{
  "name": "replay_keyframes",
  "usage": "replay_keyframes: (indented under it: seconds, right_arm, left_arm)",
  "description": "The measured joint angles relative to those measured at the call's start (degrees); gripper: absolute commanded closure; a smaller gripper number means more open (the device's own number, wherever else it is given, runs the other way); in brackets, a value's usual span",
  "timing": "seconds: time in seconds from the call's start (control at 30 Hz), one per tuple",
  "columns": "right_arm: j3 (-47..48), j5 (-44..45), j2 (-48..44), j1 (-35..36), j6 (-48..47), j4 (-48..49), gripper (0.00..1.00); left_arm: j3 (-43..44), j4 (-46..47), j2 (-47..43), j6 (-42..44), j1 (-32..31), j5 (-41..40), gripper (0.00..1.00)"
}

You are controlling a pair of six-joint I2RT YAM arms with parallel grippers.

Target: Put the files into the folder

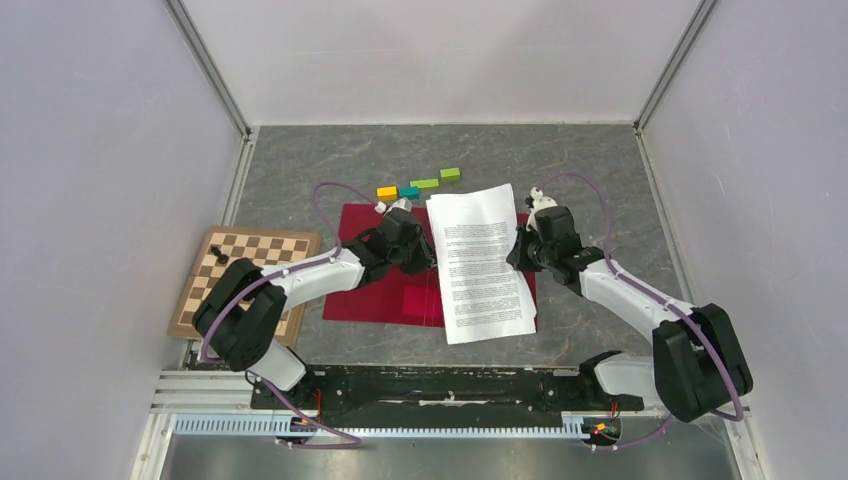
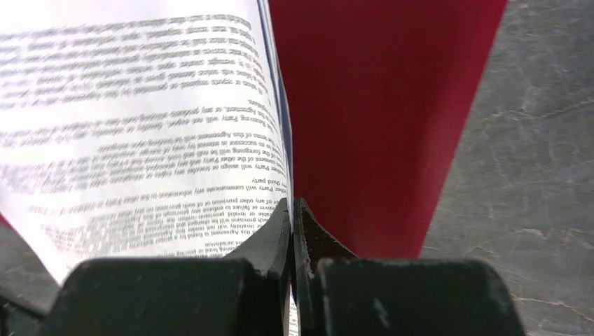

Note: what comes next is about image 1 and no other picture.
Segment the red clip file folder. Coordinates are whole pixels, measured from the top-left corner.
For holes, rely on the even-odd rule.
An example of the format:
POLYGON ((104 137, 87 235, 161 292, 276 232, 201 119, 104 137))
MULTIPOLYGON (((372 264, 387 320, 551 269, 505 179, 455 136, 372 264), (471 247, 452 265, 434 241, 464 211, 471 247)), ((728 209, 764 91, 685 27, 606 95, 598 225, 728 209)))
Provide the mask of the red clip file folder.
MULTIPOLYGON (((422 224, 428 242, 433 235, 428 211, 425 207, 413 207, 412 214, 422 224)), ((376 228, 382 217, 365 204, 345 204, 339 225, 340 238, 353 240, 358 234, 369 228, 376 228)), ((434 266, 426 272, 407 275, 397 268, 390 270, 382 280, 362 288, 327 295, 322 318, 330 321, 351 321, 380 324, 397 324, 416 327, 444 329, 445 313, 443 298, 461 298, 456 302, 491 303, 487 299, 470 297, 472 289, 482 287, 459 287, 446 290, 443 296, 441 287, 452 287, 451 283, 441 282, 439 269, 434 266)))

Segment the printed white paper sheets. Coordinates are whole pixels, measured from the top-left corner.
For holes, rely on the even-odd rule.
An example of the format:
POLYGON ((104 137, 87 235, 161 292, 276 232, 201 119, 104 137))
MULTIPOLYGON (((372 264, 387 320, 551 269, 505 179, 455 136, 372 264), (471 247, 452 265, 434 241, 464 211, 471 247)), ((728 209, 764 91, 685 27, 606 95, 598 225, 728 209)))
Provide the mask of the printed white paper sheets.
POLYGON ((426 201, 450 345, 534 334, 536 304, 507 263, 517 235, 510 184, 426 201))

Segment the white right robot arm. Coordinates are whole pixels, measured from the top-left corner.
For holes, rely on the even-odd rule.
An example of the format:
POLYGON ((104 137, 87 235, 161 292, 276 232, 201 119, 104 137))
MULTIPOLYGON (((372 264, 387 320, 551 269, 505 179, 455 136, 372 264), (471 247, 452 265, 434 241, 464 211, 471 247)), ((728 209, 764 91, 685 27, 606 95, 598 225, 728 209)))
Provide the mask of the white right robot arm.
POLYGON ((706 414, 743 419, 742 398, 752 391, 753 378, 720 306, 694 306, 633 277, 603 249, 582 243, 564 206, 531 208, 507 262, 521 272, 550 273, 650 343, 648 356, 609 351, 581 364, 577 392, 585 405, 602 408, 616 396, 631 396, 657 402, 686 423, 706 414))

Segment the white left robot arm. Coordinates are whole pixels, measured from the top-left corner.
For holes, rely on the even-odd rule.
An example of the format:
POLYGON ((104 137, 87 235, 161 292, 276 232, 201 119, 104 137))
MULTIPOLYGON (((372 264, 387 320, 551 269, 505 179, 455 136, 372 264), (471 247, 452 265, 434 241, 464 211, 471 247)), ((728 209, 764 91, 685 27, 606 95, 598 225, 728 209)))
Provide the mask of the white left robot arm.
POLYGON ((281 316, 294 307, 383 280, 391 271, 417 275, 436 265, 423 224, 403 208, 390 208, 380 222, 330 251, 298 262, 260 267, 233 261, 194 313, 201 335, 199 358, 217 357, 234 372, 258 376, 291 408, 314 393, 307 364, 279 343, 281 316))

